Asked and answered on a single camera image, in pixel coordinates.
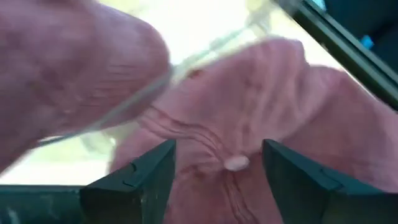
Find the light background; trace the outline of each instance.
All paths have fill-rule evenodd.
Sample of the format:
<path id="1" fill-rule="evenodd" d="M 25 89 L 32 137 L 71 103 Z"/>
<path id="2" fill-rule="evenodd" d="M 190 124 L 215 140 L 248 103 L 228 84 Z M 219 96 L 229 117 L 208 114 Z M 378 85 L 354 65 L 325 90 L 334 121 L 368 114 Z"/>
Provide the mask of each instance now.
<path id="1" fill-rule="evenodd" d="M 340 68 L 301 27 L 260 0 L 102 0 L 152 24 L 169 46 L 174 79 L 268 35 L 301 40 L 310 63 Z M 254 18 L 255 24 L 246 27 Z M 89 184 L 104 176 L 111 152 L 134 122 L 34 149 L 0 176 L 0 184 Z"/>

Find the blue object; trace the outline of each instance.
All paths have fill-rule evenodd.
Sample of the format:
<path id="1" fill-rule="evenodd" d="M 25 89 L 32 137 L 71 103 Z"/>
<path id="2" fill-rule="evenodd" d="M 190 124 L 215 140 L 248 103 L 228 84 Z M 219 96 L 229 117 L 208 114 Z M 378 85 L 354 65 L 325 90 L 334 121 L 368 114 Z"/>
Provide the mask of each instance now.
<path id="1" fill-rule="evenodd" d="M 371 49 L 373 47 L 373 45 L 374 45 L 372 38 L 370 36 L 368 36 L 368 35 L 365 35 L 364 37 L 362 37 L 361 43 L 367 49 Z"/>
<path id="2" fill-rule="evenodd" d="M 326 11 L 326 4 L 324 0 L 312 0 L 319 8 Z"/>

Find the wrinkled fabric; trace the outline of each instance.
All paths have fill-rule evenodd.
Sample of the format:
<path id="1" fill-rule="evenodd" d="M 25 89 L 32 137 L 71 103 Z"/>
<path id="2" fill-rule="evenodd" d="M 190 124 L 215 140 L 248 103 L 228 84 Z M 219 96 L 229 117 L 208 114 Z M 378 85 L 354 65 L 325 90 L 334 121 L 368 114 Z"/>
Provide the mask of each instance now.
<path id="1" fill-rule="evenodd" d="M 309 65 L 297 41 L 264 40 L 191 71 L 139 126 L 111 170 L 177 139 L 165 223 L 282 223 L 262 166 L 264 138 L 398 192 L 396 113 L 347 73 Z M 237 156 L 249 164 L 228 170 Z"/>
<path id="2" fill-rule="evenodd" d="M 169 53 L 149 24 L 90 0 L 0 1 L 0 172 L 44 137 L 86 128 L 158 78 Z M 167 86 L 102 128 L 139 115 Z"/>

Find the orange spot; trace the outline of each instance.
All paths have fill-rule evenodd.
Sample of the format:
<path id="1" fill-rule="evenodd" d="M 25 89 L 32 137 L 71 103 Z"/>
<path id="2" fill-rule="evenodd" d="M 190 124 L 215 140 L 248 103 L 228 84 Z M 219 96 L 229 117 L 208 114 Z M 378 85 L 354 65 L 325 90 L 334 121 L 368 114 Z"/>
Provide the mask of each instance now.
<path id="1" fill-rule="evenodd" d="M 200 70 L 200 69 L 194 69 L 194 70 L 192 70 L 192 71 L 189 73 L 188 78 L 196 79 L 196 78 L 198 78 L 199 76 L 201 76 L 202 73 L 203 73 L 202 70 Z"/>

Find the white button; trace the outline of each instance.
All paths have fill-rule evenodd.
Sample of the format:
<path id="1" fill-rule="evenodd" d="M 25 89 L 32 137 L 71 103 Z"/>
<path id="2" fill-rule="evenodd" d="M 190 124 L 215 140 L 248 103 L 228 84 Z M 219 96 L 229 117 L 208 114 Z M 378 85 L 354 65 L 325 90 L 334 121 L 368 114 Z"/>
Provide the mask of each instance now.
<path id="1" fill-rule="evenodd" d="M 239 171 L 245 169 L 249 163 L 250 161 L 246 156 L 238 155 L 233 156 L 225 161 L 224 167 L 230 171 Z"/>

